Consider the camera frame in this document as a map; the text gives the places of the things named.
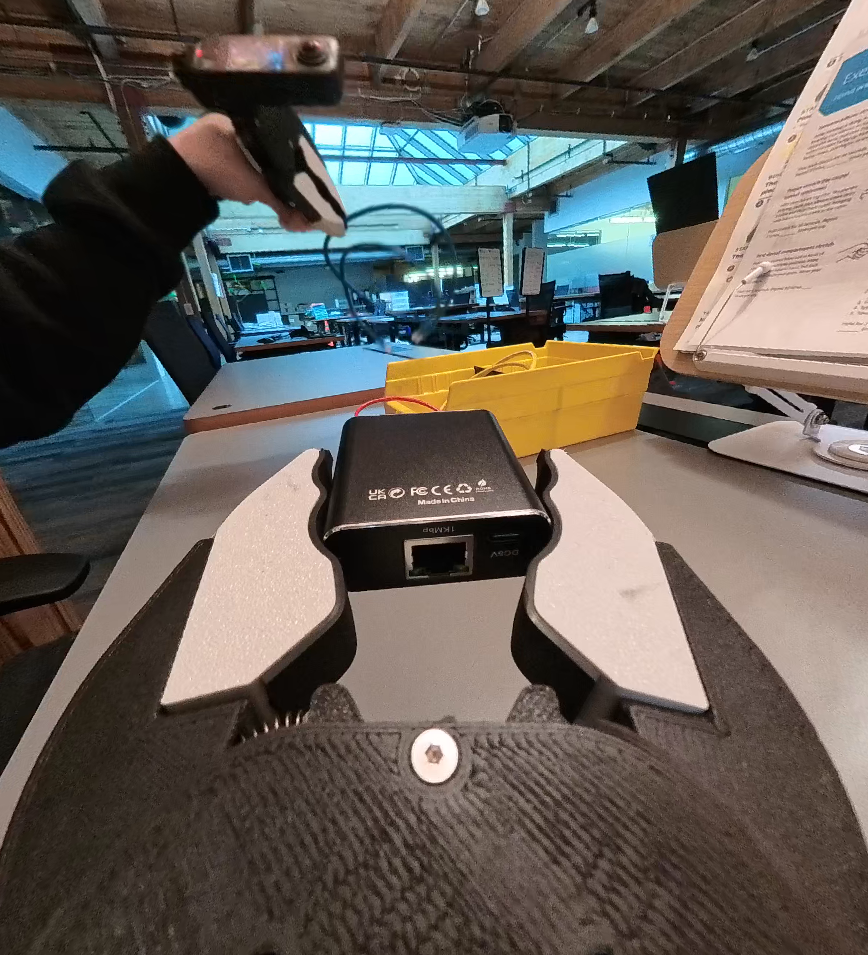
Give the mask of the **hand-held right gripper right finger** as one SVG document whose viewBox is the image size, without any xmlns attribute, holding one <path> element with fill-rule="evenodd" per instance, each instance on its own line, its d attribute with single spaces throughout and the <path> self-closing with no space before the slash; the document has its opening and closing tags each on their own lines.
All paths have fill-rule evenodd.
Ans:
<svg viewBox="0 0 868 955">
<path fill-rule="evenodd" d="M 526 570 L 512 658 L 561 717 L 592 724 L 631 705 L 704 716 L 710 701 L 653 533 L 564 450 L 543 451 L 536 489 L 551 519 Z"/>
</svg>

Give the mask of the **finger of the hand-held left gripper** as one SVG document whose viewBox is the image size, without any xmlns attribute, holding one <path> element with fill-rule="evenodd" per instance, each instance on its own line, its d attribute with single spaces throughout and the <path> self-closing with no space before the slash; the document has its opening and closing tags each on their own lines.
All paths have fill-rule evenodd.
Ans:
<svg viewBox="0 0 868 955">
<path fill-rule="evenodd" d="M 309 225 L 329 237 L 347 233 L 347 213 L 321 155 L 309 137 L 299 137 L 294 154 L 292 185 L 295 208 Z"/>
</svg>

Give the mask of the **black office chair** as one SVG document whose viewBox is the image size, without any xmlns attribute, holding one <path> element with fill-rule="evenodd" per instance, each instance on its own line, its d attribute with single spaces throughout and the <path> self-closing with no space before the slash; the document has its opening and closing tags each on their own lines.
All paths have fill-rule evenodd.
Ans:
<svg viewBox="0 0 868 955">
<path fill-rule="evenodd" d="M 85 582 L 90 564 L 72 554 L 0 558 L 0 616 L 34 610 L 70 598 Z M 0 776 L 42 704 L 74 642 L 68 631 L 23 651 L 0 668 Z"/>
</svg>

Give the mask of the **wooden document stand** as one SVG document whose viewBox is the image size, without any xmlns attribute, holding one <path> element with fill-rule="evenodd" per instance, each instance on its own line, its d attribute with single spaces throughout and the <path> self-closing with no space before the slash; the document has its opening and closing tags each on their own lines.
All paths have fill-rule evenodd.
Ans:
<svg viewBox="0 0 868 955">
<path fill-rule="evenodd" d="M 710 451 L 868 494 L 868 431 L 831 424 L 826 414 L 807 400 L 812 395 L 868 405 L 868 365 L 747 352 L 714 352 L 707 358 L 677 350 L 769 153 L 745 174 L 728 199 L 663 331 L 662 360 L 671 371 L 740 384 L 782 413 L 779 420 L 712 441 Z"/>
</svg>

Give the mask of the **person's left forearm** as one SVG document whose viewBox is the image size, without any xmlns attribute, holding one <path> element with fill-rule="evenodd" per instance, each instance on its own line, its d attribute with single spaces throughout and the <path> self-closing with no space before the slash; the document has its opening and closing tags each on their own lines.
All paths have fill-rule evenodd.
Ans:
<svg viewBox="0 0 868 955">
<path fill-rule="evenodd" d="M 112 382 L 218 212 L 165 137 L 70 163 L 43 204 L 49 224 L 0 243 L 0 449 L 58 432 Z"/>
</svg>

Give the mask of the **grey table with wooden edge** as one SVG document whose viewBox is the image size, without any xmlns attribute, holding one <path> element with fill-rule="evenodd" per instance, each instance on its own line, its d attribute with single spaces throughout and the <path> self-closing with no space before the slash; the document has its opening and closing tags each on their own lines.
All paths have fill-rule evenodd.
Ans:
<svg viewBox="0 0 868 955">
<path fill-rule="evenodd" d="M 444 354 L 407 344 L 367 345 L 226 364 L 182 423 L 193 435 L 358 406 L 383 395 L 390 364 Z"/>
</svg>

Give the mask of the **printed instruction sheet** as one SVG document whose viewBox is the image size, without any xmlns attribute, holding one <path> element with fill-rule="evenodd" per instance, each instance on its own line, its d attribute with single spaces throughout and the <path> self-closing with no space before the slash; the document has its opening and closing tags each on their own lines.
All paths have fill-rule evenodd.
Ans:
<svg viewBox="0 0 868 955">
<path fill-rule="evenodd" d="M 852 2 L 677 343 L 868 365 L 868 2 Z"/>
</svg>

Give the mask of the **grey desk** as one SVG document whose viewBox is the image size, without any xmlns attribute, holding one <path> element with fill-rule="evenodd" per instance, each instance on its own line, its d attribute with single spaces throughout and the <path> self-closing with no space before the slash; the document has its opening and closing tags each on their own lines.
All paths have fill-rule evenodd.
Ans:
<svg viewBox="0 0 868 955">
<path fill-rule="evenodd" d="M 194 543 L 302 451 L 337 451 L 347 412 L 188 436 L 0 779 L 0 844 L 74 691 Z M 569 449 L 672 544 L 793 690 L 868 843 L 868 498 L 638 431 Z M 520 579 L 355 593 L 344 684 L 367 719 L 500 720 Z"/>
</svg>

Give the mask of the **black monitor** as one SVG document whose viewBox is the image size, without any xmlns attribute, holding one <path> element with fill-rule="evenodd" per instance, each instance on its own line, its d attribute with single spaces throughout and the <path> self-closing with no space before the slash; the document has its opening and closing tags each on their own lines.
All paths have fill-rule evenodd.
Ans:
<svg viewBox="0 0 868 955">
<path fill-rule="evenodd" d="M 716 221 L 719 217 L 715 153 L 656 173 L 646 182 L 656 235 Z"/>
</svg>

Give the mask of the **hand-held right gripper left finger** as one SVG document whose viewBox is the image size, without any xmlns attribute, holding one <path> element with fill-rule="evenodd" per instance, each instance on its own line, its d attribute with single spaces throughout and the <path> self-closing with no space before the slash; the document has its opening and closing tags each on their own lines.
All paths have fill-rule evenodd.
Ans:
<svg viewBox="0 0 868 955">
<path fill-rule="evenodd" d="M 344 573 L 322 541 L 333 459 L 302 452 L 217 529 L 161 698 L 307 710 L 354 661 Z"/>
</svg>

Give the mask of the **yellow storage bin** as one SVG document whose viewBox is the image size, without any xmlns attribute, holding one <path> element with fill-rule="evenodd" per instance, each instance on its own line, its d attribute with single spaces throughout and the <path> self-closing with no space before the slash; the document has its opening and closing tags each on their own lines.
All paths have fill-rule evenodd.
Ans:
<svg viewBox="0 0 868 955">
<path fill-rule="evenodd" d="M 390 364 L 388 411 L 492 412 L 518 458 L 636 428 L 658 349 L 548 341 Z"/>
</svg>

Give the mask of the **black network splitter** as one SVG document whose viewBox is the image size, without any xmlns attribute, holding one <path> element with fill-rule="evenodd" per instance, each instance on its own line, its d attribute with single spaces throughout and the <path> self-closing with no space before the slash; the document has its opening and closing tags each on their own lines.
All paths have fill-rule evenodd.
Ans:
<svg viewBox="0 0 868 955">
<path fill-rule="evenodd" d="M 351 592 L 520 578 L 552 533 L 488 411 L 352 417 L 326 509 Z"/>
</svg>

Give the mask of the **ceiling projector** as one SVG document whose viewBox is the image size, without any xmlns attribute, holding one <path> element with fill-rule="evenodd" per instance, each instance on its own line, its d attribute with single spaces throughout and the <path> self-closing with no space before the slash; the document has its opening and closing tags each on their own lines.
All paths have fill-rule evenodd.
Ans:
<svg viewBox="0 0 868 955">
<path fill-rule="evenodd" d="M 516 123 L 509 113 L 473 115 L 456 132 L 458 152 L 489 157 L 504 148 L 516 135 Z"/>
</svg>

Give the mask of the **person's left hand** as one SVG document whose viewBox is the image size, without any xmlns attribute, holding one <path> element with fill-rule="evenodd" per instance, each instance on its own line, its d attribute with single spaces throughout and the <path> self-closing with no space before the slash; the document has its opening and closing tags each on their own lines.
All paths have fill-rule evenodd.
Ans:
<svg viewBox="0 0 868 955">
<path fill-rule="evenodd" d="M 281 203 L 250 161 L 232 121 L 221 113 L 207 113 L 168 138 L 191 173 L 216 199 L 251 205 L 262 203 L 275 213 L 280 225 L 295 233 L 314 230 L 297 210 Z"/>
</svg>

